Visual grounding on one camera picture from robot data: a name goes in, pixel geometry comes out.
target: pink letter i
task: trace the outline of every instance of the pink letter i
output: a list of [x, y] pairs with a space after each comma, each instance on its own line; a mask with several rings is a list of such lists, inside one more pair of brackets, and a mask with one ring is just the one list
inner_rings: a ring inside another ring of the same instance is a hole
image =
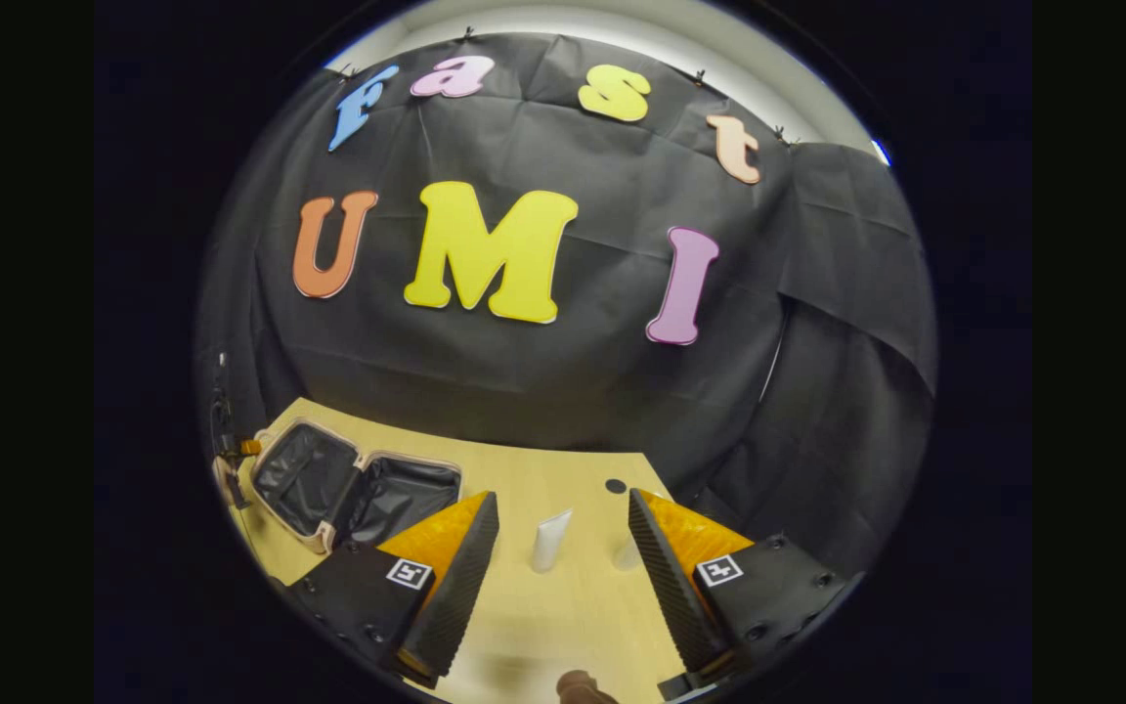
[[667, 240], [676, 249], [676, 257], [671, 258], [663, 306], [645, 326], [645, 337], [654, 342], [690, 345], [698, 338], [698, 326], [692, 320], [698, 313], [701, 284], [706, 280], [707, 267], [720, 256], [720, 246], [701, 232], [682, 226], [667, 231]]

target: white wall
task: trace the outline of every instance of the white wall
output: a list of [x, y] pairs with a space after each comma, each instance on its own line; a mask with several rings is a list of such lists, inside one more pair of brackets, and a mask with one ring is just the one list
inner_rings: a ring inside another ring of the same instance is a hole
[[785, 126], [789, 142], [832, 142], [877, 154], [841, 99], [767, 36], [696, 0], [434, 0], [376, 28], [328, 68], [364, 68], [438, 41], [475, 34], [537, 32], [604, 41], [669, 63], [706, 81], [768, 125]]

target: yellow letter m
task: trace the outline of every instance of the yellow letter m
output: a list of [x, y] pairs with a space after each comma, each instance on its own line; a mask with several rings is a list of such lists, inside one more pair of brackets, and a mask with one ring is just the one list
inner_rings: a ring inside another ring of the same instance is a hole
[[554, 258], [563, 228], [575, 219], [575, 200], [549, 190], [531, 190], [520, 196], [489, 233], [477, 193], [470, 184], [430, 184], [419, 199], [428, 206], [428, 220], [415, 280], [403, 292], [408, 303], [445, 308], [450, 302], [450, 289], [441, 280], [448, 259], [459, 302], [470, 311], [506, 266], [501, 288], [489, 297], [493, 315], [535, 323], [549, 323], [558, 317], [558, 306], [551, 300]]

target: wooden table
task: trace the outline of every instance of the wooden table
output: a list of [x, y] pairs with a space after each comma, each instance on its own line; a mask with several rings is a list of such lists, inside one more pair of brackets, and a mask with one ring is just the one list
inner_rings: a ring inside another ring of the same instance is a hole
[[[629, 538], [628, 492], [608, 491], [608, 478], [670, 498], [644, 455], [450, 440], [357, 419], [304, 398], [265, 433], [274, 437], [300, 416], [349, 437], [364, 454], [390, 449], [459, 464], [461, 499], [498, 492], [501, 527], [481, 597], [450, 674], [432, 694], [455, 704], [555, 704], [558, 677], [587, 670], [620, 704], [640, 704], [662, 701], [658, 683], [685, 671], [644, 567], [613, 565]], [[251, 505], [241, 517], [231, 508], [233, 522], [242, 535], [249, 531], [263, 570], [294, 583], [322, 556], [254, 502], [250, 464], [247, 460], [238, 475]], [[572, 522], [558, 560], [537, 574], [529, 564], [537, 524], [568, 508]]]

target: foam letter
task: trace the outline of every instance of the foam letter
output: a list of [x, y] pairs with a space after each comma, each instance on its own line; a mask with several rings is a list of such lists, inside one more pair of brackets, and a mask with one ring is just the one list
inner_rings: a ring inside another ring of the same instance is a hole
[[481, 79], [492, 68], [493, 60], [488, 56], [447, 59], [435, 65], [434, 72], [412, 83], [411, 95], [426, 98], [440, 92], [447, 98], [463, 98], [481, 90]]
[[645, 326], [645, 337], [654, 342], [691, 345], [698, 338], [694, 317], [698, 313], [701, 284], [706, 280], [707, 267], [720, 256], [720, 246], [701, 232], [682, 226], [667, 231], [667, 240], [676, 249], [676, 257], [671, 258], [663, 306]]
[[337, 104], [337, 132], [332, 133], [330, 152], [334, 151], [351, 134], [359, 132], [363, 123], [367, 122], [367, 115], [364, 115], [363, 108], [375, 106], [376, 100], [381, 99], [381, 93], [385, 89], [381, 81], [388, 80], [396, 74], [397, 66], [388, 66], [379, 74], [372, 77], [367, 83], [359, 86], [356, 92], [347, 95]]
[[732, 178], [759, 182], [759, 169], [745, 163], [745, 148], [759, 151], [759, 140], [745, 134], [745, 125], [729, 115], [707, 115], [707, 125], [715, 128], [715, 157]]
[[367, 211], [376, 205], [376, 194], [356, 190], [341, 199], [345, 222], [337, 243], [337, 258], [328, 270], [315, 267], [315, 249], [321, 241], [324, 215], [332, 210], [331, 197], [318, 197], [303, 205], [303, 226], [298, 231], [298, 246], [294, 249], [294, 285], [309, 298], [330, 298], [345, 288], [354, 271], [354, 255], [359, 248], [359, 233]]
[[575, 200], [549, 190], [528, 191], [515, 200], [491, 234], [470, 184], [430, 184], [419, 199], [428, 206], [428, 220], [415, 280], [403, 292], [408, 303], [445, 308], [450, 302], [450, 289], [441, 282], [449, 259], [459, 302], [471, 311], [504, 264], [501, 288], [489, 297], [489, 309], [518, 321], [554, 322], [558, 317], [558, 306], [551, 300], [554, 257], [563, 228], [575, 219]]
[[602, 63], [589, 69], [584, 80], [589, 81], [589, 86], [581, 86], [577, 95], [581, 98], [581, 107], [590, 113], [632, 123], [642, 119], [649, 112], [649, 104], [642, 98], [649, 92], [649, 81], [641, 74]]

